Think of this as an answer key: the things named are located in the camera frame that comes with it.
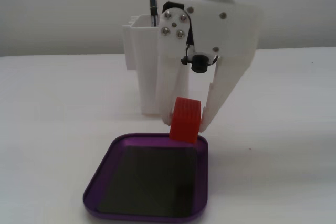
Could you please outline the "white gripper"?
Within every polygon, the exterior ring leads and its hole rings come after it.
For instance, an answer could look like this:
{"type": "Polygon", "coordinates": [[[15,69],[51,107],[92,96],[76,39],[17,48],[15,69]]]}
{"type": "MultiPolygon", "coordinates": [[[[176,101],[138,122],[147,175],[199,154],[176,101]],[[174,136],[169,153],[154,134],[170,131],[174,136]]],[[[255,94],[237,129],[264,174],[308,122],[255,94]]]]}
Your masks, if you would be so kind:
{"type": "Polygon", "coordinates": [[[234,0],[168,2],[178,6],[161,15],[157,34],[159,114],[164,124],[171,125],[176,98],[188,97],[189,68],[181,62],[187,47],[191,49],[189,58],[205,55],[213,60],[219,56],[199,128],[204,132],[251,65],[262,13],[234,0]]]}

